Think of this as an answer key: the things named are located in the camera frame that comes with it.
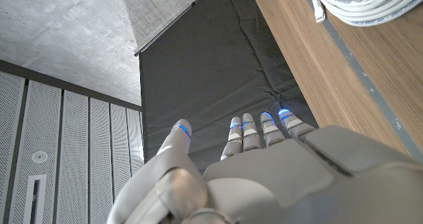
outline white cable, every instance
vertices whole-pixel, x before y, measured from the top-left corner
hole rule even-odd
[[[333,15],[352,26],[373,26],[393,20],[423,0],[313,0],[317,22],[325,13],[320,2]]]

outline perforated metal wall panel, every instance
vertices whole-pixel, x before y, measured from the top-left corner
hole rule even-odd
[[[0,72],[0,220],[5,213],[24,84],[23,78]]]
[[[91,224],[104,224],[113,204],[109,104],[91,100]]]
[[[88,97],[65,91],[56,223],[88,222]]]
[[[132,175],[144,165],[143,141],[141,136],[141,124],[139,123],[139,112],[126,109],[128,119],[128,131],[130,138],[131,168]]]
[[[60,89],[29,82],[9,217],[11,223],[22,223],[28,176],[37,174],[47,176],[43,223],[52,222],[60,98]],[[47,161],[33,162],[31,156],[37,151],[45,151]]]
[[[111,104],[110,119],[112,124],[114,196],[116,197],[131,178],[125,108]]]

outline concrete wall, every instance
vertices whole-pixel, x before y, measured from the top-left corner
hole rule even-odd
[[[195,0],[0,0],[0,59],[141,105],[134,52]]]

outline fingertip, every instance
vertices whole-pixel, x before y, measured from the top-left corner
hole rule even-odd
[[[253,122],[254,119],[252,118],[251,114],[245,113],[243,115],[243,122]]]
[[[173,127],[175,126],[181,127],[186,133],[188,133],[188,136],[192,135],[192,128],[189,121],[185,119],[180,119],[177,123],[174,124]]]
[[[273,120],[272,116],[268,112],[263,112],[260,115],[260,121],[263,123],[264,121]]]
[[[284,119],[289,117],[289,116],[293,116],[293,113],[291,111],[289,111],[288,109],[283,108],[283,109],[279,110],[278,116],[279,116],[279,120],[282,122],[282,124],[284,124]]]
[[[231,123],[241,124],[241,119],[239,117],[233,117]]]

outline vertical metal strip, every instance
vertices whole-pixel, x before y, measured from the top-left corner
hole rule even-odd
[[[110,164],[112,165],[112,200],[114,203],[114,197],[116,197],[116,191],[114,187],[114,163],[113,163],[113,133],[112,133],[112,109],[110,107],[111,103],[108,104],[108,120],[109,120],[109,134],[110,134]]]
[[[17,121],[15,121],[16,128],[13,128],[16,131],[16,134],[12,139],[14,139],[11,142],[11,149],[13,149],[13,152],[11,152],[11,166],[10,170],[7,167],[5,167],[6,175],[8,173],[10,175],[5,178],[4,183],[4,191],[6,191],[5,197],[2,196],[1,198],[1,207],[0,207],[0,217],[3,220],[3,223],[9,222],[9,214],[10,214],[10,208],[11,208],[11,201],[12,201],[12,193],[13,193],[13,183],[15,181],[15,173],[16,173],[16,163],[18,159],[18,152],[19,152],[19,144],[20,144],[20,135],[22,133],[22,123],[24,120],[24,112],[25,112],[25,104],[26,104],[26,96],[28,94],[28,79],[22,79],[23,86],[22,86],[22,92],[19,93],[19,96],[21,97],[20,103],[17,106],[16,113],[18,113],[18,116],[15,118]]]
[[[142,112],[139,112],[138,114],[139,114],[139,124],[141,125],[141,136],[142,136],[143,133],[144,133],[144,129],[143,129],[143,113]]]
[[[88,98],[88,206],[87,206],[87,214],[88,214],[88,224],[91,224],[91,98]]]
[[[59,193],[59,170],[60,170],[60,155],[61,155],[61,135],[63,127],[63,101],[64,90],[61,90],[60,97],[60,119],[59,119],[59,139],[58,139],[58,155],[56,161],[56,189],[54,190],[54,204],[53,204],[53,224],[56,224],[56,214],[58,212],[58,193]]]

